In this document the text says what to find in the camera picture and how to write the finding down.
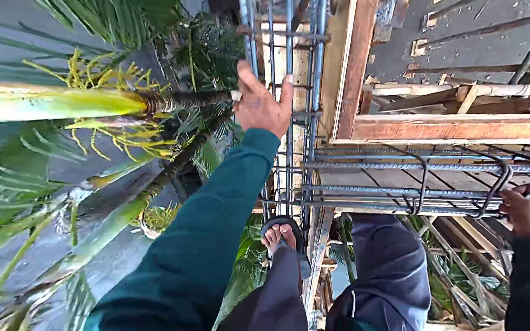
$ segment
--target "wooden board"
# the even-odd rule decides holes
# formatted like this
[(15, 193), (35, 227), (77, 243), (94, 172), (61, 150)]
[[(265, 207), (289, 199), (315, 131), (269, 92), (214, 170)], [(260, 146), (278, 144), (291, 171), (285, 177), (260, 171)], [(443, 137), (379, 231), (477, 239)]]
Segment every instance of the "wooden board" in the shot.
[(367, 57), (373, 38), (375, 12), (378, 0), (357, 0), (355, 24), (351, 37), (351, 47), (344, 77), (342, 105), (335, 137), (349, 139), (353, 131), (355, 115), (359, 109)]
[(530, 114), (361, 115), (345, 143), (530, 143)]
[(325, 46), (320, 104), (323, 110), (318, 132), (334, 138), (335, 115), (339, 95), (344, 87), (347, 59), (351, 44), (351, 32), (355, 20), (357, 0), (337, 0), (336, 12), (328, 18), (327, 34), (330, 40)]

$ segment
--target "dark pants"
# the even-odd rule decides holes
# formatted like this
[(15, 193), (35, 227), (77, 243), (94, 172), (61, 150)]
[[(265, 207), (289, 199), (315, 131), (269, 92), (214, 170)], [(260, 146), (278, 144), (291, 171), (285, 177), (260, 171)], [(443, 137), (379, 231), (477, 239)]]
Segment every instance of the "dark pants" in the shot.
[[(356, 215), (351, 236), (357, 280), (335, 300), (326, 330), (352, 329), (348, 325), (360, 321), (377, 330), (422, 331), (431, 291), (421, 244), (393, 215)], [(265, 284), (218, 329), (306, 330), (298, 284), (298, 259), (280, 247)]]

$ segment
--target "palm tree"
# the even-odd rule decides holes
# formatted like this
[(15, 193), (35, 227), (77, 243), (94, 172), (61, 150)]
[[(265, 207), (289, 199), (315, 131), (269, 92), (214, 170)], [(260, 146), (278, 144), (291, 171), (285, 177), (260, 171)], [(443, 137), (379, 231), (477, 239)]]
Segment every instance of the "palm tree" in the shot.
[[(179, 39), (180, 46), (174, 50), (172, 65), (174, 68), (191, 67), (189, 80), (193, 91), (203, 92), (167, 93), (166, 86), (161, 87), (153, 81), (149, 71), (144, 72), (135, 64), (121, 65), (129, 49), (111, 52), (64, 40), (21, 23), (18, 28), (7, 27), (78, 47), (79, 51), (63, 54), (0, 37), (0, 43), (37, 51), (43, 56), (65, 58), (69, 63), (68, 68), (51, 68), (37, 64), (37, 59), (23, 63), (0, 62), (0, 79), (19, 81), (0, 84), (0, 132), (7, 134), (4, 139), (7, 142), (0, 147), (0, 248), (29, 231), (28, 238), (0, 275), (0, 301), (11, 300), (9, 293), (1, 291), (4, 282), (42, 230), (55, 220), (68, 219), (67, 231), (74, 246), (29, 288), (15, 294), (0, 312), (0, 330), (27, 327), (44, 310), (42, 304), (63, 285), (68, 292), (71, 315), (67, 329), (80, 330), (84, 317), (95, 304), (81, 271), (83, 266), (128, 224), (152, 228), (154, 235), (164, 230), (173, 220), (178, 206), (149, 208), (152, 198), (190, 159), (203, 179), (209, 177), (222, 160), (223, 146), (240, 139), (239, 127), (229, 120), (230, 103), (226, 101), (230, 99), (228, 91), (234, 88), (231, 77), (234, 77), (234, 64), (241, 54), (241, 43), (203, 16), (193, 19), (193, 24), (173, 28), (170, 38), (173, 43), (174, 39)], [(231, 56), (230, 46), (236, 47), (236, 57)], [(163, 118), (176, 124), (176, 132), (165, 136), (158, 124)], [(131, 161), (79, 184), (50, 180), (50, 156), (71, 161), (84, 159), (87, 150), (75, 134), (79, 128), (92, 129), (90, 146), (100, 157), (108, 158), (95, 145), (96, 132), (111, 137)], [(141, 192), (107, 215), (99, 228), (81, 238), (78, 235), (79, 205), (156, 157), (165, 159), (163, 171)], [(248, 224), (253, 227), (262, 222), (260, 217), (252, 219)], [(241, 247), (243, 253), (235, 264), (232, 286), (227, 291), (229, 299), (225, 302), (236, 303), (259, 285), (263, 270), (257, 256), (264, 252), (264, 247), (255, 238), (251, 242), (254, 243), (249, 245), (250, 250)], [(243, 282), (250, 286), (239, 290), (234, 285)], [(231, 305), (223, 305), (223, 311), (231, 308)]]

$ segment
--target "finger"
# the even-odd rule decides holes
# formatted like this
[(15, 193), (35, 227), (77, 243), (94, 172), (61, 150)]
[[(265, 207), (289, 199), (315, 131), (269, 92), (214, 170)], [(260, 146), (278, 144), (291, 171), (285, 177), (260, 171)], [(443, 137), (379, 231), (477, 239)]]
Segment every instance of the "finger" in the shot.
[(511, 207), (502, 204), (500, 205), (500, 214), (510, 214), (511, 213)]
[(529, 200), (525, 199), (521, 193), (511, 190), (500, 191), (500, 196), (504, 200), (504, 203), (511, 207), (527, 205), (530, 202)]
[(286, 75), (282, 81), (282, 94), (279, 97), (279, 102), (284, 105), (290, 105), (294, 99), (294, 76)]
[(512, 190), (514, 192), (519, 192), (521, 194), (525, 194), (525, 192), (527, 191), (527, 189), (530, 187), (529, 184), (525, 184), (525, 185), (519, 185), (519, 186), (516, 186), (514, 187)]
[(255, 75), (251, 71), (251, 65), (248, 64), (248, 62), (246, 62), (245, 60), (239, 60), (239, 63), (236, 65), (236, 70), (239, 73), (239, 80), (243, 81), (243, 83), (246, 85), (246, 87), (248, 87), (251, 92), (262, 93), (263, 91), (267, 91), (267, 89), (265, 89), (265, 86), (257, 80), (257, 77), (255, 77)]
[(242, 79), (239, 78), (239, 91), (242, 94), (249, 94), (251, 93), (251, 90), (248, 88), (248, 86), (243, 82)]

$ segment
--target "fingers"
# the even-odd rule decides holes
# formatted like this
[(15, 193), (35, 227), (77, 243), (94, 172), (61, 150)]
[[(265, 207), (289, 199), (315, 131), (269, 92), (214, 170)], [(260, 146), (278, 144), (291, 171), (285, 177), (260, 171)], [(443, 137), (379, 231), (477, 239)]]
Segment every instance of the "fingers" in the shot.
[(514, 192), (519, 192), (521, 194), (525, 194), (525, 192), (527, 191), (527, 188), (529, 188), (529, 187), (530, 187), (529, 184), (519, 185), (519, 186), (514, 187), (512, 190)]
[(517, 207), (526, 203), (529, 200), (525, 199), (521, 193), (511, 190), (500, 191), (500, 196), (504, 199), (504, 203), (510, 207)]
[(293, 75), (286, 75), (282, 81), (282, 94), (279, 102), (284, 105), (291, 106), (291, 101), (294, 98), (294, 77)]
[(244, 87), (247, 87), (253, 93), (267, 92), (265, 86), (257, 80), (257, 77), (255, 77), (251, 71), (251, 65), (248, 64), (248, 62), (245, 60), (239, 60), (239, 63), (236, 65), (236, 70), (239, 73), (239, 89), (243, 94), (246, 93), (246, 91), (242, 90), (241, 81), (244, 83)]

